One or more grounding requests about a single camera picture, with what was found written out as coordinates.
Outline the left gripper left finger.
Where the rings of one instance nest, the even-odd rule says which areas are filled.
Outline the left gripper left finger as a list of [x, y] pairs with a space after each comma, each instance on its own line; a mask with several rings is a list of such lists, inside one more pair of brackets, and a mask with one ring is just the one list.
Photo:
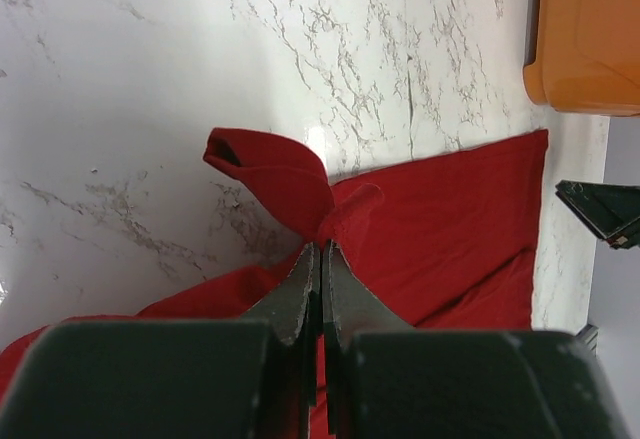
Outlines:
[[31, 347], [5, 438], [306, 438], [319, 251], [227, 320], [68, 322]]

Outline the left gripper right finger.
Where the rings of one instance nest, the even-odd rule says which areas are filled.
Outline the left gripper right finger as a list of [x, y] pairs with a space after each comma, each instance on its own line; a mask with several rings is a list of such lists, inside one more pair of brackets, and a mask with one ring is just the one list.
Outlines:
[[555, 331], [419, 330], [322, 256], [327, 426], [338, 438], [625, 438], [592, 351]]

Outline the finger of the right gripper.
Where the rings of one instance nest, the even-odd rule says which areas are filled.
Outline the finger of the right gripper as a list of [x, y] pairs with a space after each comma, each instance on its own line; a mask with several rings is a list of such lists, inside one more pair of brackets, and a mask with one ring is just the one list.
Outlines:
[[612, 249], [639, 246], [639, 187], [561, 180], [556, 196]]

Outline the dark red t shirt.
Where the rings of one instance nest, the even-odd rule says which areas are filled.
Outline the dark red t shirt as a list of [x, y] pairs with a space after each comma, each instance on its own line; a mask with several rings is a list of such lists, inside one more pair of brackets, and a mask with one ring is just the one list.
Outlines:
[[[300, 143], [217, 128], [205, 161], [243, 183], [302, 238], [302, 246], [272, 268], [234, 271], [133, 316], [73, 318], [59, 325], [234, 319], [276, 288], [304, 247], [313, 245], [319, 251], [316, 395], [306, 438], [336, 437], [327, 426], [320, 271], [327, 244], [339, 245], [353, 274], [416, 329], [528, 331], [547, 143], [547, 133], [537, 131], [330, 184], [318, 157]], [[31, 347], [56, 326], [3, 351], [2, 406]]]

